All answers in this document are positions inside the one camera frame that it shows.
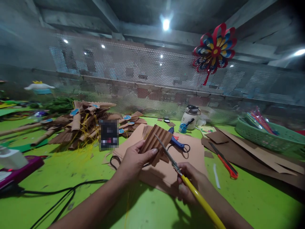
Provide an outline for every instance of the extension socket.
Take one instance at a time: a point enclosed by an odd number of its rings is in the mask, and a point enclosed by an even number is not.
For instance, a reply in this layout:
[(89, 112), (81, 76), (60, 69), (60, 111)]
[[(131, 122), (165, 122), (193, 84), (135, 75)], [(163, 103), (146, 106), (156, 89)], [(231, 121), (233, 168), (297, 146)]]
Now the extension socket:
[(28, 160), (28, 164), (18, 170), (0, 170), (0, 190), (11, 183), (20, 183), (32, 172), (44, 165), (44, 161), (38, 156), (25, 156)]

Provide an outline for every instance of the perforated metal sheet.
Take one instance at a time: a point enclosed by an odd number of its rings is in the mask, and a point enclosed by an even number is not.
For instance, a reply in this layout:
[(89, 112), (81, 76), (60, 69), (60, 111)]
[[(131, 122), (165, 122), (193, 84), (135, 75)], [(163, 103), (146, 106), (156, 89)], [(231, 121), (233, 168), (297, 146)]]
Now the perforated metal sheet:
[(202, 86), (206, 75), (192, 67), (190, 53), (79, 34), (50, 32), (50, 37), (57, 72), (2, 66), (2, 78), (10, 81), (7, 87), (25, 99), (41, 99), (22, 88), (42, 80), (56, 87), (55, 96), (113, 102), (119, 112), (139, 110), (146, 116), (180, 120), (189, 99), (196, 97), (201, 118), (211, 123), (234, 125), (238, 116), (258, 105), (277, 123), (304, 125), (301, 73), (231, 61)]

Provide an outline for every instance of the paper pinwheel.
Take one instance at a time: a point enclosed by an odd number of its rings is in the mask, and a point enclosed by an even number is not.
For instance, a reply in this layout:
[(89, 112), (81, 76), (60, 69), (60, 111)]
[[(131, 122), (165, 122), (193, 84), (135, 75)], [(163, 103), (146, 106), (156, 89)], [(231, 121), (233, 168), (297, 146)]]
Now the paper pinwheel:
[(227, 29), (225, 23), (220, 24), (214, 30), (213, 35), (206, 33), (200, 38), (200, 45), (194, 49), (194, 55), (198, 58), (193, 62), (198, 72), (207, 72), (206, 85), (210, 74), (214, 74), (217, 68), (225, 68), (228, 59), (235, 55), (232, 48), (236, 45), (237, 39), (232, 38), (235, 28)]

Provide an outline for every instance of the green plastic basket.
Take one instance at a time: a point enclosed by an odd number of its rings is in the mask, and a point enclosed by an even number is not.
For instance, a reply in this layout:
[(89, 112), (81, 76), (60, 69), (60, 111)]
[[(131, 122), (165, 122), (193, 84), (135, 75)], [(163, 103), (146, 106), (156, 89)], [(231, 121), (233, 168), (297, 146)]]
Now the green plastic basket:
[(279, 135), (273, 135), (250, 126), (243, 118), (238, 118), (236, 132), (260, 146), (297, 159), (305, 159), (305, 153), (300, 150), (305, 146), (305, 136), (286, 127), (269, 122), (270, 127)]

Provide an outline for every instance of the ceiling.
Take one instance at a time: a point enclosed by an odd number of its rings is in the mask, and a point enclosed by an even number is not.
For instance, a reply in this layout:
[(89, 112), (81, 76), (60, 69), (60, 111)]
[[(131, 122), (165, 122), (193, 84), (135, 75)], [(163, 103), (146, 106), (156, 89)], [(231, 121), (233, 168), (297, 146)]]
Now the ceiling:
[[(206, 32), (235, 27), (235, 59), (302, 70), (301, 23), (280, 0), (3, 0), (0, 22), (192, 51)], [(163, 31), (162, 20), (170, 19)]]

